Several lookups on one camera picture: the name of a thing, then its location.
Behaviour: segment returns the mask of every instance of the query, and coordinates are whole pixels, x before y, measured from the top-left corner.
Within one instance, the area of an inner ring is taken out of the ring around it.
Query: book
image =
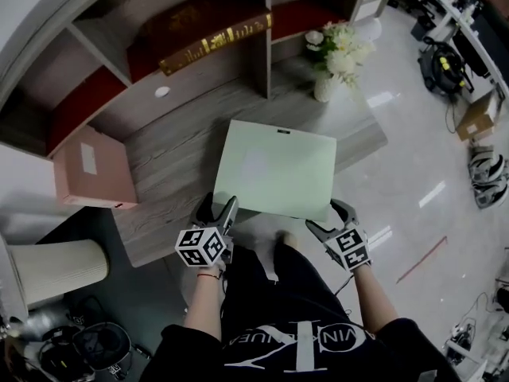
[[[188,0],[151,18],[143,31],[168,76],[271,27],[270,10],[249,0]]]

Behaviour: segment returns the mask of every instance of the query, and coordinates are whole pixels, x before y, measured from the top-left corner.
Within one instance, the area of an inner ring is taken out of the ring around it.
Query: round hole on shelf
[[[169,94],[169,87],[167,86],[161,86],[156,89],[156,92],[154,93],[156,98],[163,98],[166,95]]]

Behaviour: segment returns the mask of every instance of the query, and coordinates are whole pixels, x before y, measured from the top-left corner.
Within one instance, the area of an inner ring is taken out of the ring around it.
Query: red string bracelet
[[[200,277],[200,276],[209,276],[209,277],[213,277],[214,279],[220,279],[219,276],[214,276],[214,275],[210,275],[209,273],[198,273],[198,276],[197,277]]]

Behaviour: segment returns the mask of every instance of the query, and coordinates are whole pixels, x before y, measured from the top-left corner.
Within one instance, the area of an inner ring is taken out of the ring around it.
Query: flower vase
[[[340,79],[338,76],[321,73],[315,83],[315,99],[318,102],[328,102],[339,86]]]

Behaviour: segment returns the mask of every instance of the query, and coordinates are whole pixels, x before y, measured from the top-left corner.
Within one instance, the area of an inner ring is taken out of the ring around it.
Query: bookshelf
[[[33,50],[25,75],[12,87],[17,88],[16,95],[21,93],[25,98],[21,102],[11,100],[2,109],[2,113],[12,115],[19,107],[13,103],[23,103],[24,113],[19,112],[26,115],[26,104],[30,103],[32,114],[36,112],[38,116],[31,118],[30,128],[25,127],[23,118],[9,117],[7,124],[4,123],[7,118],[0,117],[0,141],[51,158],[88,123],[122,141],[173,109],[236,78],[243,78],[269,99],[272,63],[300,53],[304,47],[302,34],[306,31],[328,21],[353,21],[365,2],[228,0],[227,10],[234,15],[226,18],[217,14],[214,26],[197,26],[187,41],[178,38],[181,44],[175,44],[175,52],[185,51],[197,41],[261,14],[271,16],[273,28],[235,41],[211,55],[193,58],[192,63],[166,76],[153,47],[147,45],[140,31],[159,13],[192,1],[73,3],[72,10],[65,14],[67,17],[59,14],[60,23],[53,25],[51,33],[46,32],[45,39],[39,41],[39,49]],[[154,92],[161,86],[170,88],[169,94],[155,98]]]

